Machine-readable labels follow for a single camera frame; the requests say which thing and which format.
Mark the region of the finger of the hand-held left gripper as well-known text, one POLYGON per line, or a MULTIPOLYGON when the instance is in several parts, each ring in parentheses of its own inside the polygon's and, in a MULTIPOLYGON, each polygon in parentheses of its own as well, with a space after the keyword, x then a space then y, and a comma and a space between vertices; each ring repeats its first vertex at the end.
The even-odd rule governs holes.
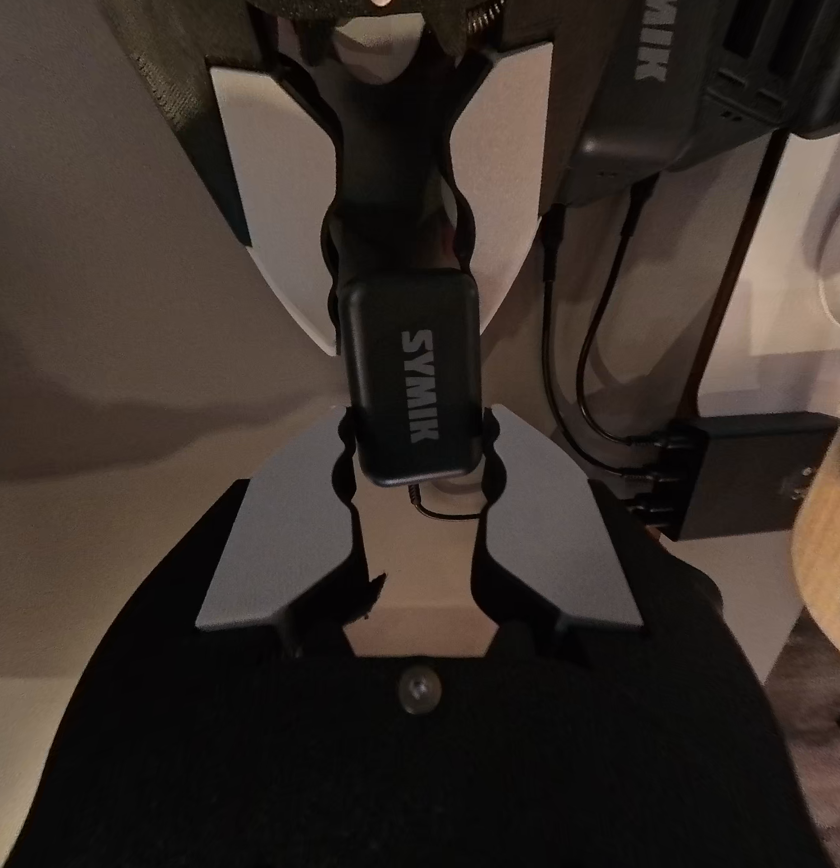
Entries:
POLYGON ((272 71, 211 66, 209 75, 249 255, 303 332, 335 357, 338 255, 328 223, 343 144, 338 116, 309 71, 287 56, 278 54, 272 71))
POLYGON ((479 61, 450 132, 455 193, 469 209, 468 270, 485 331, 534 243, 554 47, 529 46, 479 61))

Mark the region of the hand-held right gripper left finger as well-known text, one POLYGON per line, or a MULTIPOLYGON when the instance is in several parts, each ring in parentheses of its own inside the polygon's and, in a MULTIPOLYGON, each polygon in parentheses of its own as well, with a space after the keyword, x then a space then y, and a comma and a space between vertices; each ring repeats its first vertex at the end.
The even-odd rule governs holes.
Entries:
POLYGON ((353 499, 350 411, 336 406, 250 480, 196 626, 309 631, 365 617, 385 580, 370 576, 353 499))

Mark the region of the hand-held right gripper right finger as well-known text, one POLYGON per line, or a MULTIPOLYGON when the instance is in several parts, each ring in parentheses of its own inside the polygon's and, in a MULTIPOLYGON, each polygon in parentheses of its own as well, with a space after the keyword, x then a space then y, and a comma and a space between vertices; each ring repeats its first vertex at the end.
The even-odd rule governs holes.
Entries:
POLYGON ((552 440, 502 405, 484 417, 486 504, 472 568, 498 570, 553 624, 642 627, 624 568, 590 479, 552 440))

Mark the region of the black battery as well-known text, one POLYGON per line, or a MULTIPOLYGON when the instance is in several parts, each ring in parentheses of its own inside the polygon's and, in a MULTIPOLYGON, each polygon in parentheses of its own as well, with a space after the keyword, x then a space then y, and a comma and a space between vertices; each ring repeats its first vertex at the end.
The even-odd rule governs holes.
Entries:
POLYGON ((479 293, 459 269, 361 275, 338 292, 360 466, 381 487, 465 476, 481 458, 479 293))

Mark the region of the black charging hub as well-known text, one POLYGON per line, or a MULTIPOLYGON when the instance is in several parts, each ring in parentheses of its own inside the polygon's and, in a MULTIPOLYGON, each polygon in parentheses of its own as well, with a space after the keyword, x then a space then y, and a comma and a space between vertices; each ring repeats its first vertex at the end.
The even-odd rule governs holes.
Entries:
POLYGON ((673 541, 788 530, 840 421, 812 411, 677 420, 627 504, 673 541))

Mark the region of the brown wooden strip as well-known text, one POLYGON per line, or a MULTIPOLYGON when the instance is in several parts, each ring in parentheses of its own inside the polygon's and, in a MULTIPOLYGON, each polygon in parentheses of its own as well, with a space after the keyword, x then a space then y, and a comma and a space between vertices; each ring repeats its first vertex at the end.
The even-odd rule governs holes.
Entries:
POLYGON ((676 408, 676 418, 699 416, 698 393, 729 304, 736 289, 744 260, 751 247, 761 213, 765 207, 790 133, 786 129, 775 131, 769 138, 757 172, 751 194, 744 209, 727 264, 718 285, 715 298, 709 309, 709 316, 695 358, 685 382, 683 394, 676 408))

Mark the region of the light wooden object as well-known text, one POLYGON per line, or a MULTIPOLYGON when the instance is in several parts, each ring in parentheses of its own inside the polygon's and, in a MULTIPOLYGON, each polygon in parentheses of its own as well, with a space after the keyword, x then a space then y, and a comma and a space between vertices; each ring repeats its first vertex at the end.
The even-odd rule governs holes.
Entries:
POLYGON ((840 428, 795 519, 791 558, 805 611, 840 653, 840 428))

